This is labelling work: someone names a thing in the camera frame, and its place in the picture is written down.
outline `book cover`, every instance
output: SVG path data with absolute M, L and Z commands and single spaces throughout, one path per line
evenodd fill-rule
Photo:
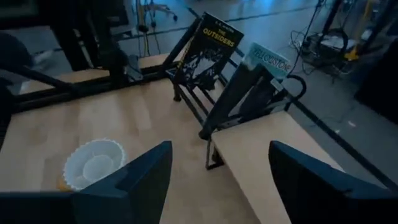
M 175 73 L 177 83 L 189 88 L 214 89 L 215 81 L 243 38 L 243 33 L 204 13 Z
M 291 69 L 289 60 L 257 43 L 252 43 L 249 52 L 234 73 L 234 76 L 251 79 L 252 87 L 229 115 L 260 111 L 261 108 L 267 106 L 275 91 L 283 89 L 279 82 L 289 74 Z

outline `white paper bowl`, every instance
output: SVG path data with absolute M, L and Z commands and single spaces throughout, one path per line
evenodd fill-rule
M 116 141 L 99 139 L 80 146 L 63 167 L 63 178 L 72 190 L 94 184 L 124 166 L 126 153 Z

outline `equipment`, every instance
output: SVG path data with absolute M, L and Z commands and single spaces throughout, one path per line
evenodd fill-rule
M 179 40 L 179 42 L 176 44 L 174 49 L 169 53 L 167 58 L 164 60 L 161 68 L 159 69 L 159 75 L 162 75 L 163 73 L 167 73 L 170 76 L 173 77 L 173 71 L 175 70 L 167 70 L 167 68 L 172 64 L 172 62 L 175 60 L 175 58 L 178 57 L 179 53 L 182 51 L 184 46 L 188 43 L 192 35 L 195 33 L 198 25 L 200 23 L 200 19 L 197 16 L 197 19 L 193 22 L 193 24 L 188 28 L 186 33 L 182 36 L 182 38 Z M 239 56 L 243 56 L 244 54 L 242 51 L 239 49 L 236 49 L 236 53 Z M 234 66 L 235 68 L 238 67 L 238 64 L 236 64 L 234 61 L 231 59 L 228 60 L 228 62 Z M 219 152 L 217 149 L 214 147 L 213 154 L 210 155 L 211 151 L 211 134 L 215 130 L 222 130 L 227 128 L 228 130 L 229 127 L 234 126 L 239 124 L 237 123 L 232 123 L 229 124 L 228 121 L 231 121 L 233 119 L 241 119 L 241 121 L 247 122 L 249 121 L 248 119 L 242 119 L 244 118 L 244 114 L 236 114 L 235 116 L 229 116 L 229 113 L 231 110 L 236 106 L 236 104 L 242 100 L 242 98 L 245 96 L 245 94 L 257 83 L 257 81 L 263 76 L 264 72 L 260 72 L 257 75 L 252 75 L 252 76 L 247 76 L 245 73 L 237 73 L 235 74 L 232 79 L 228 82 L 225 79 L 222 74 L 219 76 L 218 81 L 225 87 L 222 94 L 217 100 L 214 100 L 210 94 L 203 89 L 199 89 L 203 95 L 206 97 L 206 99 L 214 105 L 210 112 L 208 109 L 204 106 L 203 102 L 200 101 L 199 97 L 197 97 L 196 93 L 189 88 L 186 88 L 187 92 L 189 95 L 193 98 L 195 103 L 197 104 L 196 106 L 193 104 L 191 99 L 187 96 L 184 90 L 179 86 L 178 83 L 173 82 L 174 86 L 174 100 L 175 101 L 180 101 L 181 98 L 186 102 L 187 106 L 190 108 L 192 111 L 193 115 L 196 117 L 196 119 L 199 121 L 199 123 L 202 125 L 202 130 L 199 132 L 199 136 L 202 139 L 208 140 L 208 145 L 207 145 L 207 151 L 206 151 L 206 164 L 205 167 L 210 170 L 217 168 L 219 166 L 224 165 L 224 161 L 222 160 Z M 339 146 L 341 146 L 349 155 L 351 155 L 353 158 L 355 158 L 366 170 L 369 171 L 372 175 L 374 175 L 380 182 L 382 182 L 385 186 L 392 190 L 398 190 L 398 185 L 394 183 L 390 178 L 388 178 L 385 174 L 383 174 L 376 166 L 371 164 L 365 157 L 363 157 L 353 146 L 351 146 L 348 142 L 346 142 L 343 138 L 341 138 L 338 134 L 334 132 L 334 130 L 330 129 L 321 119 L 319 119 L 314 113 L 312 113 L 305 105 L 303 105 L 301 102 L 299 102 L 299 98 L 303 96 L 305 93 L 307 86 L 304 82 L 304 80 L 296 75 L 287 75 L 287 78 L 293 78 L 297 81 L 299 81 L 303 89 L 300 94 L 297 96 L 292 96 L 286 89 L 284 89 L 280 84 L 274 82 L 272 85 L 278 90 L 278 93 L 276 93 L 272 99 L 271 103 L 268 103 L 265 108 L 263 108 L 260 111 L 251 111 L 252 114 L 248 114 L 249 118 L 254 119 L 258 118 L 260 116 L 266 116 L 272 112 L 272 110 L 276 109 L 277 107 L 283 106 L 284 111 L 288 111 L 291 105 L 296 106 L 300 111 L 302 111 L 308 118 L 310 118 L 319 128 L 321 128 L 324 132 L 329 135 L 334 141 L 336 141 Z M 210 164 L 209 160 L 210 157 L 213 160 L 213 164 Z
M 344 0 L 334 1 L 322 32 L 305 38 L 302 46 L 295 46 L 296 48 L 301 48 L 298 52 L 303 58 L 303 61 L 314 66 L 314 69 L 310 73 L 316 69 L 321 69 L 325 73 L 330 74 L 333 78 L 347 75 L 353 70 L 352 68 L 356 65 L 356 61 L 359 60 L 360 57 L 373 53 L 381 49 L 384 45 L 383 43 L 371 48 L 377 35 L 389 24 L 391 14 L 394 12 L 398 2 L 395 0 L 386 1 L 385 9 L 377 19 L 376 25 L 366 40 L 362 40 L 361 36 L 366 28 L 367 21 L 371 17 L 371 8 L 373 3 L 375 3 L 374 0 L 367 0 L 362 18 L 355 27 L 354 39 L 350 39 L 345 32 L 348 16 L 357 2 L 364 1 L 351 2 L 351 9 L 346 12 L 345 21 L 340 24 L 339 28 L 331 29 L 331 25 L 336 15 L 339 13 L 340 7 L 343 3 L 346 5 L 346 1 Z
M 146 26 L 146 12 L 149 12 L 150 26 L 156 27 L 156 21 L 154 20 L 156 11 L 164 12 L 166 15 L 172 14 L 173 20 L 177 21 L 178 16 L 176 13 L 170 10 L 166 4 L 156 4 L 154 0 L 150 0 L 150 3 L 145 0 L 145 4 L 142 5 L 140 1 L 136 0 L 136 11 L 138 15 L 138 30 L 141 32 L 147 32 L 149 29 Z
M 0 193 L 0 222 L 159 223 L 171 168 L 165 141 L 80 192 Z
M 292 223 L 396 220 L 398 194 L 359 180 L 278 141 L 269 163 Z

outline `wooden table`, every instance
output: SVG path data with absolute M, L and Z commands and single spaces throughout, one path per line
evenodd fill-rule
M 165 56 L 140 64 L 156 65 Z M 86 70 L 59 79 L 77 82 L 101 75 L 108 73 Z M 219 92 L 210 94 L 216 98 Z M 87 141 L 113 139 L 131 161 L 171 140 L 172 177 L 161 223 L 258 223 L 228 168 L 205 169 L 201 126 L 173 97 L 170 80 L 163 79 L 14 114 L 0 151 L 0 192 L 58 190 L 67 157 Z
M 218 131 L 211 138 L 261 223 L 290 223 L 269 165 L 268 149 L 272 140 L 343 171 L 285 111 Z

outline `gray floor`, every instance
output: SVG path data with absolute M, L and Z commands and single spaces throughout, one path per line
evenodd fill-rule
M 220 19 L 226 20 L 232 26 L 244 32 L 244 40 L 239 45 L 243 52 L 247 51 L 251 42 L 257 42 L 294 61 L 296 52 L 289 47 L 290 31 L 303 30 L 314 11 L 316 0 L 155 0 L 165 3 L 178 14 L 178 21 L 172 17 L 157 13 L 157 30 L 165 31 L 157 35 L 160 52 L 170 52 L 178 39 L 183 35 L 184 28 L 194 20 L 185 6 L 190 6 L 196 12 L 210 12 Z M 324 8 L 317 16 L 312 31 L 320 31 L 328 9 Z M 51 30 L 48 27 L 34 27 L 29 29 L 9 30 L 23 41 L 30 52 L 59 48 Z M 149 37 L 150 52 L 157 54 L 155 36 Z M 128 54 L 139 54 L 138 39 L 119 41 L 121 48 Z M 62 51 L 57 51 L 53 58 L 55 66 L 46 72 L 51 75 L 71 71 Z M 301 71 L 301 63 L 296 70 Z M 231 67 L 226 67 L 224 74 L 228 77 L 233 73 Z M 396 172 L 398 158 L 398 127 L 387 119 L 379 116 L 369 108 L 353 99 L 357 86 L 346 81 L 336 81 L 321 72 L 314 72 L 310 76 L 302 75 L 307 81 L 308 91 L 302 98 L 319 118 L 346 139 L 362 155 L 375 164 L 380 170 L 398 183 Z M 285 82 L 291 91 L 297 92 L 295 82 Z M 298 109 L 292 108 L 293 117 L 325 148 L 325 150 L 350 174 L 361 179 L 379 184 L 342 148 L 336 145 L 325 133 L 317 128 Z

